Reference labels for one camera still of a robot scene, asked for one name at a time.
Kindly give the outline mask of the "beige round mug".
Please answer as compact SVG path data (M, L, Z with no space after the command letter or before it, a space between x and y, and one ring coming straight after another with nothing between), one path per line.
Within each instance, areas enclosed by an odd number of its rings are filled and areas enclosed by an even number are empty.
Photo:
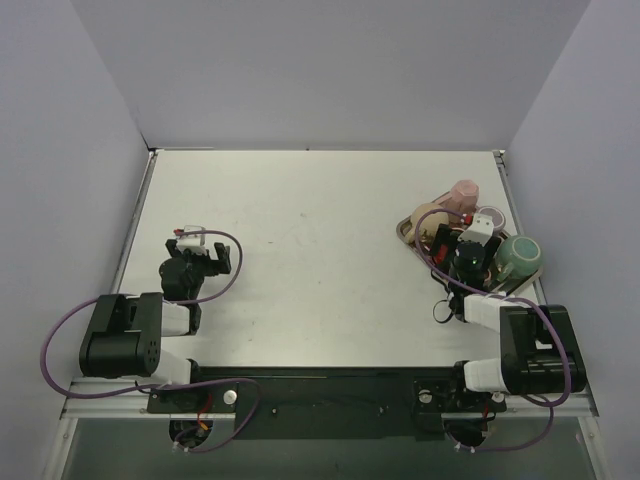
M412 244L416 238L416 226L419 220L428 212L440 209L441 206L435 203L425 203L418 206L410 217L410 230L405 234L405 242ZM436 212L428 215L419 228L419 238L423 244L430 245L436 235L440 224L449 224L449 214L447 212Z

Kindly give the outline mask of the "purple mug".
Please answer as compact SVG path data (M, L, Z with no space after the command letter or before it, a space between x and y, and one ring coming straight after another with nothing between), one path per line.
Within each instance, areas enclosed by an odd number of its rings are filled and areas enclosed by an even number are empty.
M492 219L493 231L495 234L500 234L504 230L506 226L506 217L500 209L494 206L481 206L477 209L477 212Z

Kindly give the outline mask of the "green mug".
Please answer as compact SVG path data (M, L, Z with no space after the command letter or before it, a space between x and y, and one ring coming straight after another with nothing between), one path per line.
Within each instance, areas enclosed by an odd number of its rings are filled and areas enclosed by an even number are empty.
M524 279L534 274L543 264L539 244L531 237L514 235L504 240L495 256L497 279Z

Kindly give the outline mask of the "pink faceted mug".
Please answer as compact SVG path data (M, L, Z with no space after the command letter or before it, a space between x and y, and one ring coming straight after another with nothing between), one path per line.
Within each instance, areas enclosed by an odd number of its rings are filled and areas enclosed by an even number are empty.
M479 187L472 180L459 180L451 189L435 200L437 205L461 214L476 211L479 199Z

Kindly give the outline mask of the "red mug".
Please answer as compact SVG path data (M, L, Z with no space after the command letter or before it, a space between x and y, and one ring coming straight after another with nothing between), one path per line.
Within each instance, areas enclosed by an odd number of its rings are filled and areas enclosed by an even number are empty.
M436 265L446 259L450 250L452 230L448 226L440 226L431 245L431 256Z

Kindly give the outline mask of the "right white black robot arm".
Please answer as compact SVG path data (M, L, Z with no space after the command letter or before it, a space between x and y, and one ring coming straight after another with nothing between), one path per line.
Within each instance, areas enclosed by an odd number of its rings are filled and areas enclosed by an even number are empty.
M487 290L486 277L501 241L493 236L481 243L461 236L460 229L441 224L428 247L432 277L445 287L442 302L449 309L436 322L457 320L489 329L499 337L499 353L458 362L462 375L447 383L449 402L468 409L483 393L533 396L584 390L586 367L567 309L532 307Z

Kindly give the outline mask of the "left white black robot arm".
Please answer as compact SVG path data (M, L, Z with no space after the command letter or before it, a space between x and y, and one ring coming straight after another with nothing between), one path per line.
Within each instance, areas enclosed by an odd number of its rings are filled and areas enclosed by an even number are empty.
M172 402L192 412L206 397L204 384L195 380L197 363L169 352L162 340L198 332L201 287L209 277L231 273L231 249L220 242L209 248L202 235L169 239L166 248L169 258L159 267L159 292L99 297L80 346L79 366L86 377L172 386Z

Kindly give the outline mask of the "metal tray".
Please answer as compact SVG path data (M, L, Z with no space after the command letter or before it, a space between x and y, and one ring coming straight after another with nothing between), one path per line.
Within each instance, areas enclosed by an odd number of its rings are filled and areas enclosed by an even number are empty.
M481 243L485 250L483 289L519 294L542 275L542 249L530 237L509 234L505 214L494 206L479 206L478 198L476 185L469 193L452 189L431 203L419 205L397 225L396 233L409 248L416 250L415 228L419 227L421 246L435 255L434 263L441 268L451 266L454 247L460 240ZM491 219L490 237L465 233L475 226L478 215Z

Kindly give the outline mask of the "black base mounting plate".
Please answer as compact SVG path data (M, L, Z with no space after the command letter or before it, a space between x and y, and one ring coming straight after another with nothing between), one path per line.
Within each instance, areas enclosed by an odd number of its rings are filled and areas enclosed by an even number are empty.
M152 414L232 414L241 440L436 440L448 417L484 427L502 398L463 385L458 367L199 367L186 390L154 392Z

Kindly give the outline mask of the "aluminium front rail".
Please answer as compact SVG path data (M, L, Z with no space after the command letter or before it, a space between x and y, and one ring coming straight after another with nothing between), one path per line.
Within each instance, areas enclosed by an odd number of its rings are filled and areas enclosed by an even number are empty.
M74 393L95 394L102 389L120 389L132 386L130 382L106 382L76 379L70 387ZM63 406L63 418L142 418L147 412L148 396L138 391L99 399L67 399ZM506 398L506 416L513 418L542 418L545 408L515 396ZM557 417L597 417L598 410L589 393L572 394L562 405L554 408Z

